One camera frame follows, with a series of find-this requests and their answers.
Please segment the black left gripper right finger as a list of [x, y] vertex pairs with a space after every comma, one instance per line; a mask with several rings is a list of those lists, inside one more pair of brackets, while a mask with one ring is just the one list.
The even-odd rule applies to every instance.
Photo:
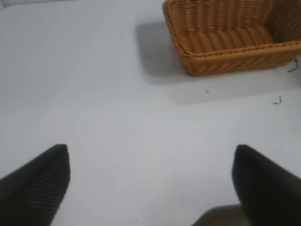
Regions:
[[301, 180], [247, 145], [238, 145], [232, 180], [253, 226], [299, 226]]

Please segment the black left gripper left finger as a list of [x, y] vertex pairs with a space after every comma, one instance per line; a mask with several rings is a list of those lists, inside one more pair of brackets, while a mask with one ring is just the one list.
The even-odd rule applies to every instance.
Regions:
[[70, 182], [66, 144], [57, 144], [0, 180], [2, 226], [49, 226]]

